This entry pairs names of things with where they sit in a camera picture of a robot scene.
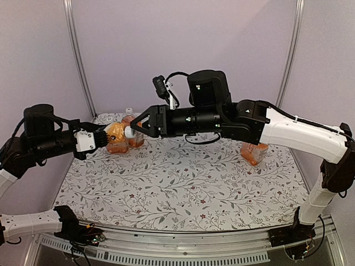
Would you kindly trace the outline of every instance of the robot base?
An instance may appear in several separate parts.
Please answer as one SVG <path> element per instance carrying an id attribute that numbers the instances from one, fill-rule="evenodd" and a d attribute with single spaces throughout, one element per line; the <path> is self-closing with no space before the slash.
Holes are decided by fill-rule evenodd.
<path id="1" fill-rule="evenodd" d="M 298 207 L 295 211 L 293 224 L 291 226 L 270 229 L 268 231 L 268 236 L 272 247 L 305 241 L 311 237 L 316 236 L 316 232 L 313 229 L 314 225 L 305 226 L 300 224 L 300 221 L 298 220 L 299 211 L 300 208 Z"/>

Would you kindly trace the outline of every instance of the metal frame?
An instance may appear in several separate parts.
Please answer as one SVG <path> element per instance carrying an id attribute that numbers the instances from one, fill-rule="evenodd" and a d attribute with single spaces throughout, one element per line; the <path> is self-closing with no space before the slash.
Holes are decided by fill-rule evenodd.
<path id="1" fill-rule="evenodd" d="M 93 101 L 93 98 L 91 96 L 91 92 L 89 89 L 87 76 L 85 74 L 84 65 L 83 65 L 83 61 L 82 61 L 82 55 L 81 55 L 80 49 L 79 49 L 78 36 L 77 36 L 77 31 L 75 29 L 75 23 L 74 23 L 72 0 L 64 0 L 64 10 L 65 10 L 65 17 L 67 18 L 67 25 L 68 25 L 68 30 L 69 30 L 70 42 L 72 44 L 74 59 L 75 59 L 75 63 L 78 68 L 79 79 L 80 79 L 80 83 L 83 88 L 85 100 L 87 102 L 91 116 L 96 117 L 97 113 L 96 113 L 94 101 Z"/>
<path id="2" fill-rule="evenodd" d="M 278 92 L 278 96 L 276 99 L 276 106 L 279 108 L 282 106 L 283 98 L 285 97 L 285 93 L 286 93 L 286 89 L 287 89 L 288 80 L 291 75 L 292 64 L 293 64 L 293 60 L 294 60 L 295 54 L 296 54 L 298 37 L 299 37 L 300 31 L 301 31 L 304 5 L 305 5 L 304 0 L 297 0 L 291 44 L 290 44 L 290 48 L 288 50 L 288 56 L 287 56 L 285 71 L 283 72 L 280 90 Z"/>
<path id="3" fill-rule="evenodd" d="M 324 216 L 324 222 L 326 240 L 331 246 L 334 264 L 344 266 L 343 250 L 331 216 Z M 269 228 L 222 232 L 166 232 L 118 226 L 107 227 L 99 224 L 97 227 L 104 230 L 106 240 L 100 243 L 98 248 L 86 247 L 88 257 L 120 265 L 169 266 L 168 262 L 171 262 L 174 266 L 212 266 L 211 262 L 216 261 L 219 266 L 225 266 L 234 259 L 258 257 L 269 251 L 283 248 L 283 246 L 271 247 L 267 233 Z M 315 230 L 316 239 L 321 238 L 323 227 L 320 221 L 316 222 Z M 41 234 L 33 239 L 25 266 L 34 265 L 41 244 L 65 253 L 70 252 L 68 241 L 55 238 L 51 234 Z"/>

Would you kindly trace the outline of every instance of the white arm segment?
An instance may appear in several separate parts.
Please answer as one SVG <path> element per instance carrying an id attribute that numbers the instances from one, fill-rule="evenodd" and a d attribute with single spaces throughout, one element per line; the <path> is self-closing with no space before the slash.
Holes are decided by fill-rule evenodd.
<path id="1" fill-rule="evenodd" d="M 59 214 L 54 210 L 34 214 L 3 214 L 0 216 L 1 225 L 5 227 L 5 231 L 3 231 L 5 241 L 39 233 L 60 232 L 62 223 L 59 219 Z"/>
<path id="2" fill-rule="evenodd" d="M 323 176 L 322 173 L 320 173 L 317 183 L 300 208 L 298 219 L 300 220 L 301 224 L 307 226 L 313 225 L 318 219 L 318 216 L 322 213 L 325 207 L 330 204 L 334 196 L 337 194 L 330 192 L 326 188 L 322 188 L 322 181 Z"/>
<path id="3" fill-rule="evenodd" d="M 5 193 L 5 191 L 16 182 L 17 178 L 5 171 L 0 170 L 0 198 Z"/>
<path id="4" fill-rule="evenodd" d="M 347 148 L 347 139 L 335 132 L 291 120 L 272 108 L 267 109 L 260 143 L 290 147 L 317 155 L 330 163 L 338 163 Z M 340 132 L 339 127 L 328 126 Z"/>

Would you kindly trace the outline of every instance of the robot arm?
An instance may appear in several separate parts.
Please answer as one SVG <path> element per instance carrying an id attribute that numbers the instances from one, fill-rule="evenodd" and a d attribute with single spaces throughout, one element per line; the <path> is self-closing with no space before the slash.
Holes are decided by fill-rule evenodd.
<path id="1" fill-rule="evenodd" d="M 165 82 L 163 76 L 155 78 L 158 95 L 164 94 Z M 306 202 L 296 210 L 293 225 L 269 231 L 273 246 L 302 241 L 309 235 L 314 237 L 318 216 L 354 180 L 355 142 L 349 126 L 321 125 L 291 116 L 265 101 L 232 103 L 221 71 L 198 71 L 188 75 L 187 82 L 189 100 L 194 107 L 174 110 L 167 105 L 151 106 L 131 122 L 131 127 L 151 137 L 214 132 L 228 139 L 256 145 L 282 145 L 323 158 L 318 182 Z"/>
<path id="2" fill-rule="evenodd" d="M 0 197 L 31 167 L 44 166 L 46 159 L 72 152 L 75 158 L 86 159 L 87 153 L 107 145 L 105 126 L 80 123 L 54 116 L 53 107 L 40 104 L 24 111 L 24 132 L 9 139 L 0 149 Z M 69 129 L 63 131 L 63 122 Z M 0 215 L 0 245 L 30 234 L 54 232 L 56 236 L 81 244 L 96 244 L 103 240 L 102 231 L 79 225 L 68 206 L 24 215 Z"/>

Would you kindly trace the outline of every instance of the table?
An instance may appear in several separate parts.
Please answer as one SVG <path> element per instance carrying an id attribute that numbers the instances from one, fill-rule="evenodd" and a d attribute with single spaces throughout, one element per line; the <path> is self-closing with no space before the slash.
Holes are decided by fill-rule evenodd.
<path id="1" fill-rule="evenodd" d="M 120 121 L 101 114 L 95 122 Z M 193 141 L 212 138 L 192 137 Z M 292 222 L 308 196 L 286 147 L 271 145 L 257 166 L 240 155 L 241 142 L 192 145 L 183 138 L 153 139 L 112 155 L 98 149 L 74 159 L 55 205 L 69 205 L 82 220 L 169 231 L 224 231 Z"/>

